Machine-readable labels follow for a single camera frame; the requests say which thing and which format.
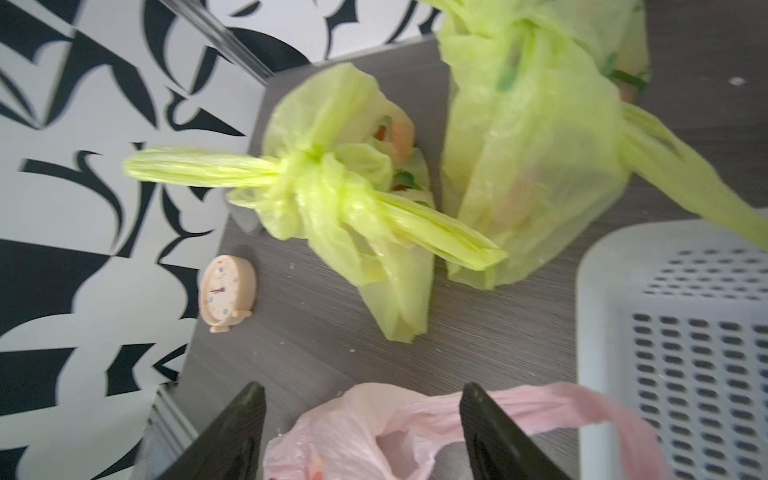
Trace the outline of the pink plastic bag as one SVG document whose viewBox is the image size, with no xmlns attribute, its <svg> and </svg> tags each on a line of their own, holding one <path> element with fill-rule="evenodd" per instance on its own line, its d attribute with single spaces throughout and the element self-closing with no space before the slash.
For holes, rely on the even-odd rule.
<svg viewBox="0 0 768 480">
<path fill-rule="evenodd" d="M 492 400 L 527 435 L 605 422 L 618 434 L 627 479 L 670 479 L 653 428 L 610 397 L 569 383 L 493 391 Z M 271 440 L 266 479 L 428 479 L 438 453 L 464 441 L 461 395 L 427 396 L 365 383 L 304 414 Z"/>
</svg>

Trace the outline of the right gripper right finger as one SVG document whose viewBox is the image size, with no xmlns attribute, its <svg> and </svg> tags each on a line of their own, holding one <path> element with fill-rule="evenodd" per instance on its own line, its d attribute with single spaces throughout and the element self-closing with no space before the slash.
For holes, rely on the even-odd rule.
<svg viewBox="0 0 768 480">
<path fill-rule="evenodd" d="M 459 414 L 475 480 L 568 480 L 476 383 L 464 386 Z"/>
</svg>

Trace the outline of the small round clock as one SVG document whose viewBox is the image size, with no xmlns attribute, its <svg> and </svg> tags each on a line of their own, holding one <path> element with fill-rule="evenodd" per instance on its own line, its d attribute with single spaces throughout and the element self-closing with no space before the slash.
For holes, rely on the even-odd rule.
<svg viewBox="0 0 768 480">
<path fill-rule="evenodd" d="M 257 277 L 246 259 L 220 255 L 203 273 L 198 288 L 200 316 L 211 333 L 225 333 L 253 315 Z"/>
</svg>

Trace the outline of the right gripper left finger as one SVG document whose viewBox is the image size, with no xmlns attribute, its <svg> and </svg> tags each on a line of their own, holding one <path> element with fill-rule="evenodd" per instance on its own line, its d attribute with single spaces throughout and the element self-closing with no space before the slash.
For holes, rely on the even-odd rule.
<svg viewBox="0 0 768 480">
<path fill-rule="evenodd" d="M 264 387 L 248 383 L 159 478 L 254 479 L 266 412 Z"/>
</svg>

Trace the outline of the white plastic basket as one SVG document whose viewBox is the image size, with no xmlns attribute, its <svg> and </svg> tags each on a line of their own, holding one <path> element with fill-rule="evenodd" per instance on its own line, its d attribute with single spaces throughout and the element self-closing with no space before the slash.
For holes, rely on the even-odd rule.
<svg viewBox="0 0 768 480">
<path fill-rule="evenodd" d="M 576 279 L 580 384 L 655 431 L 679 479 L 767 475 L 767 255 L 703 220 L 596 242 Z"/>
</svg>

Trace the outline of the green plastic bag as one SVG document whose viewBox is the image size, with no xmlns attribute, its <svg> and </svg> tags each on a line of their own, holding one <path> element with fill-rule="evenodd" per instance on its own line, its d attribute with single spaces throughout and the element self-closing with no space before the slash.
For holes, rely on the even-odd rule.
<svg viewBox="0 0 768 480">
<path fill-rule="evenodd" d="M 633 175 L 758 247 L 767 221 L 634 98 L 651 69 L 641 1 L 438 1 L 451 74 L 443 206 L 506 258 L 451 262 L 482 290 L 559 255 Z"/>
<path fill-rule="evenodd" d="M 258 157 L 192 147 L 140 151 L 142 181 L 223 188 L 276 239 L 303 239 L 355 286 L 384 337 L 424 334 L 442 258 L 472 271 L 500 263 L 490 239 L 438 211 L 409 116 L 350 63 L 327 68 L 272 112 Z"/>
</svg>

